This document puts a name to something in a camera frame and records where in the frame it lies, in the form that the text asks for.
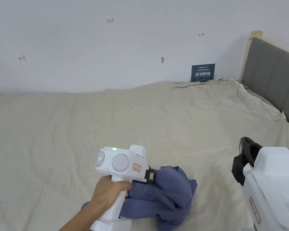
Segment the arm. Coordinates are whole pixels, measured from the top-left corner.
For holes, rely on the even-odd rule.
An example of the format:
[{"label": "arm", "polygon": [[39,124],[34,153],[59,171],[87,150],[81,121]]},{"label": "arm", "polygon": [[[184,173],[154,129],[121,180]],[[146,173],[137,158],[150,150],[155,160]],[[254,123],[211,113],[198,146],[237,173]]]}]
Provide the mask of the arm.
[{"label": "arm", "polygon": [[112,182],[102,177],[96,184],[92,200],[59,231],[88,231],[116,201],[121,191],[132,189],[128,181]]}]

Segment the red sticker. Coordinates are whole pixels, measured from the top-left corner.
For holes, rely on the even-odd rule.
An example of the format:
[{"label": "red sticker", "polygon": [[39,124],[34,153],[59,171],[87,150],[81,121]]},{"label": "red sticker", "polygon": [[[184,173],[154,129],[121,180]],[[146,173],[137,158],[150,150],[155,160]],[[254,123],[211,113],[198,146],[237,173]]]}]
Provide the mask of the red sticker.
[{"label": "red sticker", "polygon": [[140,172],[141,166],[138,165],[138,164],[136,164],[136,163],[134,163],[134,164],[133,164],[133,170],[134,170],[134,171],[137,171],[137,172]]},{"label": "red sticker", "polygon": [[260,217],[260,215],[259,215],[259,213],[258,213],[258,210],[257,210],[257,208],[256,208],[255,203],[253,202],[253,198],[252,198],[252,197],[249,198],[249,204],[250,204],[250,206],[251,206],[251,209],[253,210],[253,214],[255,215],[258,224],[260,224],[260,222],[261,222],[261,217]]}]

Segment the white wall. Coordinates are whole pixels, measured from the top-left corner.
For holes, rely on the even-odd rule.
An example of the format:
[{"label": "white wall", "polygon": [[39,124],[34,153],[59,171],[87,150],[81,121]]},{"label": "white wall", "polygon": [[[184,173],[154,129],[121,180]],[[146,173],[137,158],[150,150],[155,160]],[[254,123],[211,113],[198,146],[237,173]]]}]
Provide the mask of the white wall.
[{"label": "white wall", "polygon": [[289,0],[1,0],[0,93],[190,81],[208,63],[237,79],[257,29],[289,49]]}]

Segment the device handle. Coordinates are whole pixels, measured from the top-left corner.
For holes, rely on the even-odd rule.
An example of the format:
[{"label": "device handle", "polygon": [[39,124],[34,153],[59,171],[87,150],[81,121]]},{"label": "device handle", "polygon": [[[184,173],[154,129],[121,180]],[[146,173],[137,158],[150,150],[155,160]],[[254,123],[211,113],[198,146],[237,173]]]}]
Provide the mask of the device handle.
[{"label": "device handle", "polygon": [[[131,179],[126,179],[126,178],[122,178],[122,177],[118,177],[118,176],[112,176],[111,177],[111,181],[113,181],[113,182],[124,181],[124,180],[132,182]],[[126,196],[126,192],[127,192],[126,190],[120,192],[115,203],[104,213],[104,215],[100,218],[100,220],[104,220],[104,219],[105,220],[116,220],[119,218],[122,204],[123,204],[125,196]]]}]

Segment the orange label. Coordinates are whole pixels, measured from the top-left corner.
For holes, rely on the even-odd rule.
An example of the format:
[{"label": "orange label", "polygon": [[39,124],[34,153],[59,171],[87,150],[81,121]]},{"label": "orange label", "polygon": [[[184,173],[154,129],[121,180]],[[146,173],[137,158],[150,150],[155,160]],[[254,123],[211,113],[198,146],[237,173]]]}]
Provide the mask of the orange label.
[{"label": "orange label", "polygon": [[137,172],[140,172],[141,166],[138,165],[138,164],[136,164],[136,163],[134,163],[134,164],[133,164],[133,170],[134,170],[134,171],[137,171]]}]

